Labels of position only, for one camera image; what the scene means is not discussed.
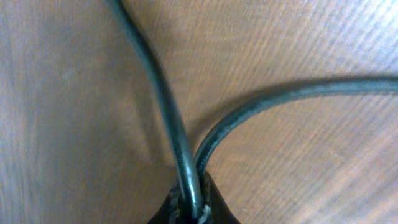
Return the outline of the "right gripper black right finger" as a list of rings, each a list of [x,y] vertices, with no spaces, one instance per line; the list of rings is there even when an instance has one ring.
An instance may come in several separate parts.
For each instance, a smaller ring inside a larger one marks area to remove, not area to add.
[[[239,224],[218,190],[213,178],[205,172],[201,192],[205,207],[200,223],[204,224]]]

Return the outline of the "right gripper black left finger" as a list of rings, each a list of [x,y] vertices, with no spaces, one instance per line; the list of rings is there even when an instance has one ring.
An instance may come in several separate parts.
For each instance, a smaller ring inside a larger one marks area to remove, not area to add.
[[[180,211],[180,189],[174,186],[148,224],[183,224]]]

